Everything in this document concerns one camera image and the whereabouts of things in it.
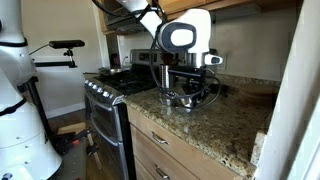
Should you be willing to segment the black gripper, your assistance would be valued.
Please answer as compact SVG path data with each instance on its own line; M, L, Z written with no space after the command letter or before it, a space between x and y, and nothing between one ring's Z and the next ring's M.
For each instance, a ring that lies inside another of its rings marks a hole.
M181 87L186 95L196 93L194 103L198 104L202 101L206 75L204 68L173 66L169 68L168 72L170 75L184 77L186 79L186 83L182 84Z

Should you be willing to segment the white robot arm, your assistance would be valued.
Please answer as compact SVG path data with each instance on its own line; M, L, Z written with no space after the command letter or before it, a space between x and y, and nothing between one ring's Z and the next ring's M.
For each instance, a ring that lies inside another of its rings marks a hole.
M164 37L163 29L173 23L194 27L195 45L185 47L189 53L208 52L211 27L207 10L189 9L162 25L164 20L153 12L154 8L145 10L149 6L146 0L116 1L157 40L160 37L156 35ZM47 180L59 169L62 159L50 140L45 141L45 128L36 106L27 102L18 90L18 85L26 83L35 72L22 32L21 1L1 0L0 18L0 175L2 180Z

